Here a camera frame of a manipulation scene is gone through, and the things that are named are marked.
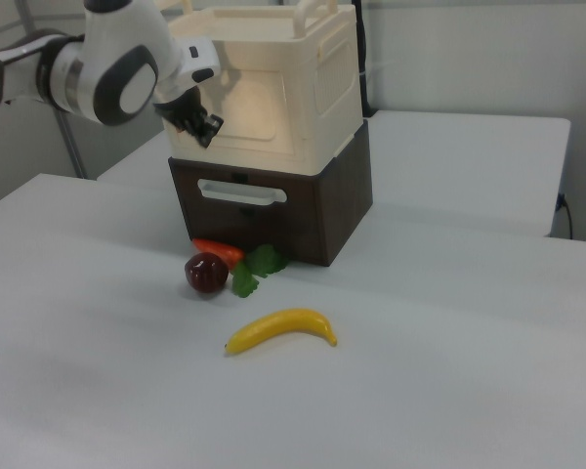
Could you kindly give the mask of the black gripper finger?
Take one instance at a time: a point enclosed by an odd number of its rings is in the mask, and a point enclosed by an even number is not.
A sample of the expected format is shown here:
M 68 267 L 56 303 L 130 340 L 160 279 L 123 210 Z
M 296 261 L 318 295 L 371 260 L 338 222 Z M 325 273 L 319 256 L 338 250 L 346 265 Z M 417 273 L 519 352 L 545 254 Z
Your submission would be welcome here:
M 213 139 L 221 130 L 224 120 L 215 114 L 205 114 L 202 124 L 202 138 Z
M 197 143 L 205 149 L 210 146 L 211 141 L 214 138 L 214 128 L 208 123 L 199 125 L 189 124 L 188 133 L 191 134 Z

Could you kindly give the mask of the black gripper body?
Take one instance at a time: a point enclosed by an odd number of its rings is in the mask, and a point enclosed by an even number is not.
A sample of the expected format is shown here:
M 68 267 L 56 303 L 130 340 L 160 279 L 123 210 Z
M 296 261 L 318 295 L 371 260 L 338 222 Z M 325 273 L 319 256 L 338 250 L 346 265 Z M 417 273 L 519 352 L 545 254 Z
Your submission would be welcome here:
M 188 133 L 204 133 L 206 109 L 197 87 L 186 90 L 169 103 L 155 103 L 155 112 L 177 129 Z

